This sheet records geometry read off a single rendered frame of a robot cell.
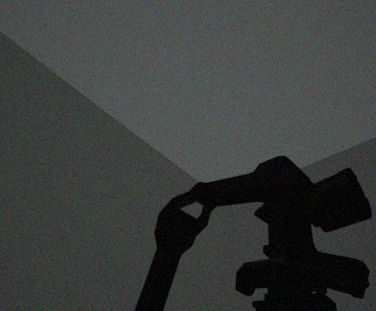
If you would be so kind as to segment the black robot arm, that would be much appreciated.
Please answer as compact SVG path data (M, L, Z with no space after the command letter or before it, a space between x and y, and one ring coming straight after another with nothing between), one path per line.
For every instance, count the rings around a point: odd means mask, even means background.
M198 218L180 209L195 202L203 206ZM253 202L264 203L254 215L268 224L269 239L284 232L302 232L312 237L310 223L328 233L371 218L369 200L350 168L312 184L289 158L280 155L246 175L198 182L190 191L172 198L158 214L157 251L135 311L164 310L178 261L207 227L216 206ZM309 242L300 269L306 274L307 283L314 283L314 279L320 282L322 289L316 293L328 294L329 288L363 299L370 286L370 271L365 263L315 251L315 245Z

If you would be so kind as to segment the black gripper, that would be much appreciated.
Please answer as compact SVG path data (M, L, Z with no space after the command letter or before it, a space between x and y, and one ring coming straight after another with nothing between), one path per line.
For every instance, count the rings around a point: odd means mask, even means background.
M269 239L263 254L269 259L244 263L236 272L236 290L252 296L267 288L263 301L253 301L257 311L337 311L336 304L320 291L316 279L308 282L300 269L305 247L313 238L302 232L284 232Z

